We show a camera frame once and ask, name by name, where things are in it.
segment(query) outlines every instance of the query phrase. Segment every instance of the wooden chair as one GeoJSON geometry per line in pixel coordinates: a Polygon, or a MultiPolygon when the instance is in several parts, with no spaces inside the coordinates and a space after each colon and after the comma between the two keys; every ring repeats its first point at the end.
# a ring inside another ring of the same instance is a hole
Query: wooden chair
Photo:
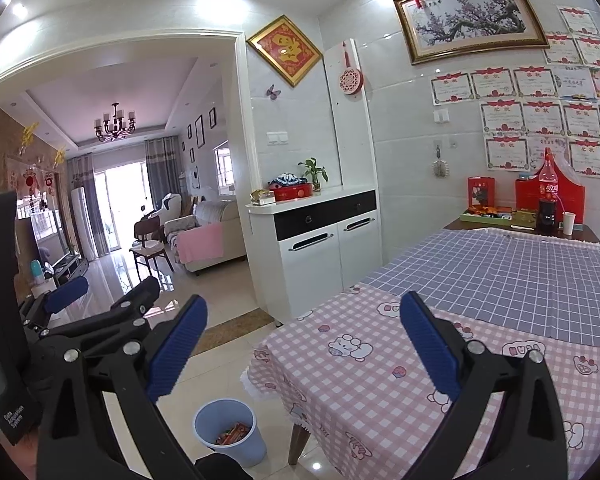
{"type": "Polygon", "coordinates": [[[134,256],[134,263],[136,264],[136,271],[138,272],[138,278],[140,277],[140,269],[138,267],[138,257],[144,258],[144,263],[140,262],[141,265],[146,265],[149,269],[149,274],[151,274],[151,267],[149,266],[149,260],[153,259],[155,270],[158,272],[158,276],[160,271],[158,270],[158,262],[156,258],[158,256],[163,256],[167,263],[169,264],[169,268],[173,271],[173,266],[169,261],[169,257],[167,256],[166,248],[162,242],[157,240],[148,240],[147,237],[151,233],[153,233],[156,229],[160,228],[160,218],[155,216],[153,218],[149,218],[148,220],[141,220],[136,222],[134,225],[134,236],[140,240],[139,244],[133,245],[131,249],[129,249],[134,256]]]}

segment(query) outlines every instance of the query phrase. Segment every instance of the table leg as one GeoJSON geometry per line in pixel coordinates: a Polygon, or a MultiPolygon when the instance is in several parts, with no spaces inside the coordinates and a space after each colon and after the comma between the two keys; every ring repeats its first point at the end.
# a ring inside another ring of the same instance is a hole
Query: table leg
{"type": "Polygon", "coordinates": [[[300,424],[294,424],[294,429],[291,432],[291,443],[289,444],[289,465],[298,463],[298,459],[302,455],[302,450],[304,450],[310,436],[311,433],[300,424]]]}

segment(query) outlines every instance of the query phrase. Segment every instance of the gray curtain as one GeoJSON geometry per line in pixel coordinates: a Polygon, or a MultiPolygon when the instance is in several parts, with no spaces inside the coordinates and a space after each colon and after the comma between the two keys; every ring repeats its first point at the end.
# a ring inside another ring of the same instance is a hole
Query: gray curtain
{"type": "Polygon", "coordinates": [[[96,195],[96,181],[93,174],[91,153],[70,158],[66,162],[66,170],[69,188],[75,189],[81,186],[84,188],[89,223],[91,224],[91,231],[93,231],[93,240],[96,242],[98,256],[109,254],[107,235],[104,232],[100,207],[98,206],[98,196],[96,195]]]}
{"type": "Polygon", "coordinates": [[[161,208],[162,199],[167,193],[180,193],[179,145],[180,139],[177,136],[144,142],[149,189],[156,209],[161,208]]]}

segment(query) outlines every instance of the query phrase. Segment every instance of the black drawer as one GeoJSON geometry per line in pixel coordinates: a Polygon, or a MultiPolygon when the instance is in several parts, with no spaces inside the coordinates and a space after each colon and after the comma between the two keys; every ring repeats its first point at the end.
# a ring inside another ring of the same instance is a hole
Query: black drawer
{"type": "Polygon", "coordinates": [[[278,241],[376,209],[376,192],[365,191],[273,215],[278,241]]]}

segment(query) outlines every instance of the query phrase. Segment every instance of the beige sofa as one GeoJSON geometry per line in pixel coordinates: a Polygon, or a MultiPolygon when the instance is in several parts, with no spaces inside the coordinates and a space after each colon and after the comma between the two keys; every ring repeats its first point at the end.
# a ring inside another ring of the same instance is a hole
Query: beige sofa
{"type": "Polygon", "coordinates": [[[227,260],[246,256],[244,237],[238,216],[238,204],[234,200],[207,200],[195,206],[193,215],[171,220],[164,224],[164,234],[174,254],[174,259],[180,263],[178,257],[178,233],[188,229],[195,229],[203,225],[220,222],[222,224],[222,243],[224,256],[209,260],[198,260],[184,264],[190,272],[198,275],[199,271],[214,266],[227,260]]]}

